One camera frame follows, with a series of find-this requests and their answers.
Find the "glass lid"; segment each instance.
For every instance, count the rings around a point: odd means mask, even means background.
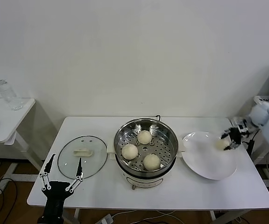
[[[81,136],[70,141],[58,157],[60,172],[70,179],[75,179],[79,158],[82,158],[83,178],[93,176],[106,162],[106,144],[94,136]]]

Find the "robotic hand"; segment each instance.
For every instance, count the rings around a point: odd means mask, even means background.
[[[224,150],[237,148],[250,134],[261,130],[263,137],[269,143],[269,103],[264,102],[252,108],[245,118],[233,118],[233,127],[225,130],[221,139],[229,136],[231,144]]]
[[[55,154],[46,164],[44,172],[39,174],[42,179],[42,192],[47,197],[43,216],[38,219],[38,224],[63,224],[62,218],[64,201],[70,197],[75,188],[83,181],[82,159],[79,158],[76,179],[72,183],[50,181],[49,173]]]

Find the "white wall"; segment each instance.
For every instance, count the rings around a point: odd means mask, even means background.
[[[1,78],[58,128],[232,116],[269,91],[269,0],[0,0]]]

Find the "electric steamer pot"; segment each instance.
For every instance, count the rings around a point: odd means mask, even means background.
[[[149,144],[143,145],[138,142],[137,135],[140,131],[149,131],[152,140]],[[138,148],[138,156],[127,160],[122,156],[122,148],[126,144],[133,144]],[[121,169],[128,175],[151,180],[159,178],[168,173],[173,167],[178,152],[178,140],[172,129],[165,123],[149,119],[135,119],[124,124],[116,133],[114,138],[114,149],[116,161]],[[148,171],[144,168],[143,160],[148,154],[156,154],[160,160],[160,168]]]

